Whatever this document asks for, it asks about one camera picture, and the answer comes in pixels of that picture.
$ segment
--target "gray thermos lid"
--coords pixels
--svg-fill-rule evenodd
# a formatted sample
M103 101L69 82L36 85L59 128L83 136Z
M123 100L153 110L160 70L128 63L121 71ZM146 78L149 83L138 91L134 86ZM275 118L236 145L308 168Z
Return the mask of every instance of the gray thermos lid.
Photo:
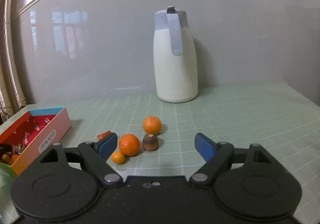
M188 28L187 13L170 6L155 13L155 31L169 29L171 52L175 56L183 54L181 28Z

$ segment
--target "thermos handle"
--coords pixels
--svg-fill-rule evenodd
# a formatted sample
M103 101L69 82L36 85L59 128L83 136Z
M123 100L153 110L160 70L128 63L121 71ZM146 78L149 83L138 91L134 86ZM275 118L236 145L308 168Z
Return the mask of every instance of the thermos handle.
M183 54L181 26L179 15L175 12L173 6L167 8L167 19L171 42L171 52L174 56L180 56Z

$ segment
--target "red object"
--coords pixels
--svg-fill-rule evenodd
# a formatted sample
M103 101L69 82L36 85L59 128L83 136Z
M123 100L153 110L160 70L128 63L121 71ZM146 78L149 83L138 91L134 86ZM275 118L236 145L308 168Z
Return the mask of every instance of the red object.
M97 135L98 141L100 141L102 138L106 137L110 133L111 133L111 131L106 131L106 132L104 132L102 134L98 134Z

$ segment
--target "blue gripper pad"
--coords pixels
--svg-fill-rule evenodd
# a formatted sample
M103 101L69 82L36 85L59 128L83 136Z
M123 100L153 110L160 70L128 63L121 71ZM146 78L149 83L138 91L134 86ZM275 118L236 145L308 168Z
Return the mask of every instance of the blue gripper pad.
M110 133L93 146L94 150L103 160L108 160L114 150L117 148L118 137L115 133Z
M204 134L197 133L195 137L195 148L207 162L216 154L218 144L206 137Z

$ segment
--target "box label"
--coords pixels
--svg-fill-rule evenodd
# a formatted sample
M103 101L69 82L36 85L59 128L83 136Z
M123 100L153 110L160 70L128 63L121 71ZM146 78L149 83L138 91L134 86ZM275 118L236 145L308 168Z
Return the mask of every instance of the box label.
M38 151L39 153L42 153L48 146L49 144L52 142L52 140L54 139L54 137L57 135L56 130L52 130L51 133L44 139L44 141L40 144Z

